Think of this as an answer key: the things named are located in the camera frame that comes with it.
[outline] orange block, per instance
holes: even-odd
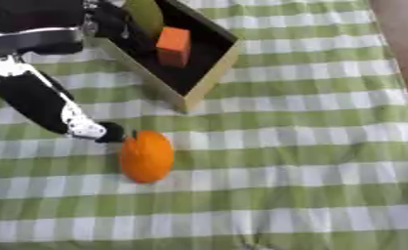
[[[190,55],[190,31],[165,26],[157,42],[157,55],[163,65],[185,67]]]

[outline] wooden surface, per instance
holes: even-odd
[[[408,0],[371,0],[408,85]]]

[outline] green fruit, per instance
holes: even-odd
[[[127,0],[123,8],[131,14],[142,30],[157,39],[163,29],[163,14],[155,0]]]

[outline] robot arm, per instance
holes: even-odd
[[[24,7],[12,9],[19,2]],[[41,2],[49,5],[29,7]],[[60,13],[71,15],[63,19]],[[19,22],[22,17],[27,20]],[[104,0],[0,0],[0,98],[51,132],[97,143],[123,142],[125,133],[120,125],[90,119],[63,86],[21,58],[26,52],[78,52],[84,33],[123,40],[135,53],[154,49],[152,40],[130,15]]]

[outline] tablecloth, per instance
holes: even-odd
[[[137,185],[117,145],[44,131],[0,101],[0,249],[408,249],[408,93],[363,0],[189,0],[240,57],[190,114],[98,47],[27,55],[95,119],[164,133]]]

